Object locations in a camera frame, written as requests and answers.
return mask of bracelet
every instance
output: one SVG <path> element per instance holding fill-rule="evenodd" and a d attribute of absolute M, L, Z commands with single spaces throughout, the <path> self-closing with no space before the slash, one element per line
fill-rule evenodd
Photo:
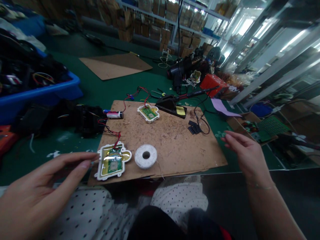
<path fill-rule="evenodd" d="M 252 183 L 249 183 L 249 182 L 246 182 L 249 186 L 253 186 L 253 188 L 257 188 L 257 189 L 264 189 L 264 190 L 270 190 L 270 189 L 272 189 L 273 187 L 275 187 L 276 186 L 276 184 L 275 183 L 273 183 L 273 185 L 272 185 L 272 187 L 262 187 L 262 186 L 260 186 L 259 184 L 257 184 L 257 183 L 254 183 L 254 184 L 252 184 Z"/>

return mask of orange object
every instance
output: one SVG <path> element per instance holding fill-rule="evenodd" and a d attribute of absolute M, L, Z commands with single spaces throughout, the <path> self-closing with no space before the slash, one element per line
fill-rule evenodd
<path fill-rule="evenodd" d="M 223 93 L 225 90 L 229 88 L 229 86 L 216 75 L 207 74 L 204 77 L 202 83 L 200 84 L 200 88 L 209 89 L 209 88 L 214 88 L 218 85 L 220 86 L 219 88 L 212 90 L 211 92 L 207 92 L 210 98 L 213 98 L 218 93 Z"/>
<path fill-rule="evenodd" d="M 20 138 L 16 133 L 9 132 L 10 125 L 0 126 L 0 161 L 2 156 L 10 150 L 13 144 Z"/>

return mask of hand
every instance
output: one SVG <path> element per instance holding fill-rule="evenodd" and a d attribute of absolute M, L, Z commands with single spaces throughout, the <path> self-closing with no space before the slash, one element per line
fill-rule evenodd
<path fill-rule="evenodd" d="M 272 179 L 261 146 L 242 134 L 225 132 L 226 137 L 221 140 L 238 155 L 239 167 L 247 181 L 261 186 L 270 185 Z"/>
<path fill-rule="evenodd" d="M 1 238 L 42 237 L 62 213 L 91 161 L 98 157 L 88 152 L 62 154 L 13 182 L 0 198 Z M 66 176 L 57 189 L 52 188 L 56 180 Z"/>

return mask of wrist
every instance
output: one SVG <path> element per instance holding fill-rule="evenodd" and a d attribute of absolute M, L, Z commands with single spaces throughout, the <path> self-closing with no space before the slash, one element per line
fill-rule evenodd
<path fill-rule="evenodd" d="M 245 176 L 245 178 L 248 185 L 254 186 L 256 188 L 272 188 L 275 185 L 269 172 L 265 175 Z"/>

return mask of red box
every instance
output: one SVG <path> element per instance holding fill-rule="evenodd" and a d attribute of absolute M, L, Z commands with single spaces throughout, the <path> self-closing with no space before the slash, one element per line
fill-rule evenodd
<path fill-rule="evenodd" d="M 229 88 L 229 86 L 223 80 L 218 78 L 216 75 L 212 74 L 207 74 L 204 77 L 202 83 L 200 84 L 201 89 L 214 88 L 216 86 L 220 87 L 210 92 L 207 92 L 210 98 L 213 98 L 218 93 L 223 93 L 226 89 Z"/>

